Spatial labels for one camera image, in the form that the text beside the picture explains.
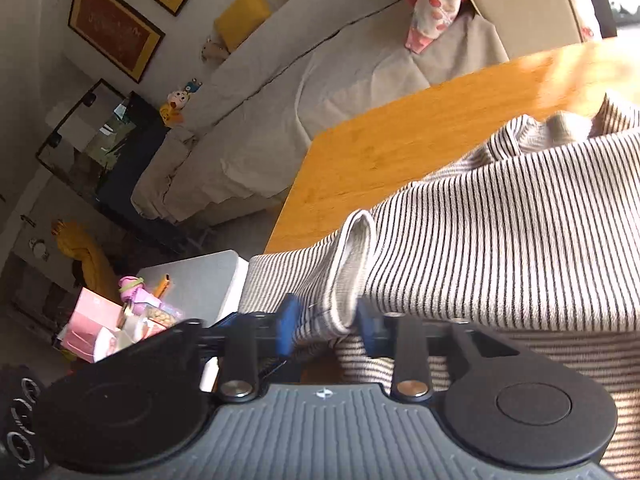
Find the brown striped knit sweater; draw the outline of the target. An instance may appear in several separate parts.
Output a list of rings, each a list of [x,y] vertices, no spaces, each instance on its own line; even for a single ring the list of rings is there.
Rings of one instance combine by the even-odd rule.
[[[388,385],[352,324],[356,302],[500,330],[605,386],[618,423],[604,453],[639,474],[639,107],[523,115],[448,166],[352,212],[307,248],[250,260],[242,312],[303,305],[295,339],[331,346],[344,375]]]

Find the grey white storage box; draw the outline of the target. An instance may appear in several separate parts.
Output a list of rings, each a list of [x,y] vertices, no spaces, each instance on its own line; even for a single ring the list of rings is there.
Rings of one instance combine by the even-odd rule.
[[[138,272],[150,292],[168,276],[163,302],[185,318],[213,325],[239,309],[248,262],[233,250],[148,266]]]

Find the pink boxes clutter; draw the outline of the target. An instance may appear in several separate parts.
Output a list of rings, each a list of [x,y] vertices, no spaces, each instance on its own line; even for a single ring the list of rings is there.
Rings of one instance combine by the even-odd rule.
[[[70,320],[58,334],[56,342],[62,350],[76,359],[98,362],[183,319],[183,313],[164,300],[171,285],[168,274],[152,292],[138,276],[125,276],[119,285],[123,304],[86,288],[80,292]]]

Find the yellow plush toy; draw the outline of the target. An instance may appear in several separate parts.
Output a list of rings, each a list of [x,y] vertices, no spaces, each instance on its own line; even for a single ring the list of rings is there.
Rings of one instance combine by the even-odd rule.
[[[84,287],[118,304],[118,278],[94,238],[76,221],[55,220],[51,232],[58,250],[79,263]]]

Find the cartoon plush toy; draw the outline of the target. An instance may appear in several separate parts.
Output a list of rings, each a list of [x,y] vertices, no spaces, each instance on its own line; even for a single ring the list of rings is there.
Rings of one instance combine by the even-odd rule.
[[[170,92],[158,112],[165,126],[172,127],[183,122],[182,111],[191,96],[201,88],[201,81],[196,78],[188,81],[183,88]]]

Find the beige covered sofa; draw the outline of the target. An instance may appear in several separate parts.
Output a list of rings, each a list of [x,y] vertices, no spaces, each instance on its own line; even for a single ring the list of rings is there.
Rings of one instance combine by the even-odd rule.
[[[404,0],[288,0],[216,68],[143,170],[140,216],[210,223],[266,208],[314,137],[367,110],[582,40],[577,0],[471,0],[424,51]]]

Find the yellow cushion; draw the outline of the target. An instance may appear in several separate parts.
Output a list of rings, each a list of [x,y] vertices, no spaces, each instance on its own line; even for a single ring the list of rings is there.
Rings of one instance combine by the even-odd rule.
[[[235,51],[265,21],[271,9],[267,0],[234,0],[214,21],[216,32],[230,52]]]

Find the red framed wall picture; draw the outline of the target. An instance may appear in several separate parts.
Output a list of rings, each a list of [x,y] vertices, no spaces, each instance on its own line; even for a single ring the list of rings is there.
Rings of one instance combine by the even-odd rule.
[[[137,84],[165,38],[124,0],[72,0],[67,24]]]

